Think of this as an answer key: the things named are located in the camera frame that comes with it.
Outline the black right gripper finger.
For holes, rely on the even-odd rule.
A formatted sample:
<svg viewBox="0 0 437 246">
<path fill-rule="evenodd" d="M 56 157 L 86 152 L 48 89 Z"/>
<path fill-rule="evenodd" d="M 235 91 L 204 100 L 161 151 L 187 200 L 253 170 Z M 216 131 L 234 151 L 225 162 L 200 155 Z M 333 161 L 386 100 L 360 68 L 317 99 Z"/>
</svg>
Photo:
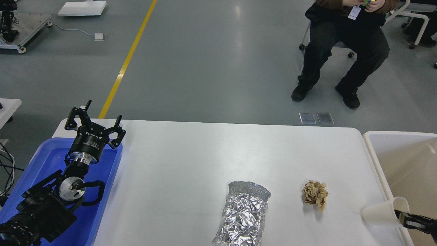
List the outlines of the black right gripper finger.
<svg viewBox="0 0 437 246">
<path fill-rule="evenodd" d="M 413 230 L 419 230 L 432 236 L 433 240 L 437 239 L 437 220 L 422 215 L 415 215 L 399 210 L 394 210 L 396 218 L 400 224 Z"/>
</svg>

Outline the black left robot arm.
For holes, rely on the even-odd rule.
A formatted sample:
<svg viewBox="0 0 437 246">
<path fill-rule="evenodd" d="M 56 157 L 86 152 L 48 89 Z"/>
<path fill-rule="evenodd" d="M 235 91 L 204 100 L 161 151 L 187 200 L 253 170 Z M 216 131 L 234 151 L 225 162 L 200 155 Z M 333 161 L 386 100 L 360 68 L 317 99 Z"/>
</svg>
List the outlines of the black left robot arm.
<svg viewBox="0 0 437 246">
<path fill-rule="evenodd" d="M 119 115 L 114 126 L 106 128 L 93 122 L 87 110 L 74 107 L 65 130 L 75 131 L 72 146 L 65 156 L 65 170 L 57 170 L 22 193 L 18 213 L 1 224 L 2 246 L 39 246 L 42 239 L 54 241 L 77 220 L 74 215 L 81 206 L 94 206 L 104 196 L 105 183 L 85 181 L 92 164 L 99 162 L 104 147 L 116 149 L 126 134 Z"/>
</svg>

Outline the metal cart with robot base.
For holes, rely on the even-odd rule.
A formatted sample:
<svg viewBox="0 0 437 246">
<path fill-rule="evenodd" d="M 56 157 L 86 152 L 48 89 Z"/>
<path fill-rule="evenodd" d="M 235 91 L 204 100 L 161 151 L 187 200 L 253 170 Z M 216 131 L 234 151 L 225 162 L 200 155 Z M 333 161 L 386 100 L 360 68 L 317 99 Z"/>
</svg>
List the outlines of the metal cart with robot base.
<svg viewBox="0 0 437 246">
<path fill-rule="evenodd" d="M 52 26 L 50 14 L 18 13 L 15 0 L 1 0 L 1 36 L 0 48 L 13 49 L 18 53 L 26 52 L 24 45 L 44 26 Z"/>
</svg>

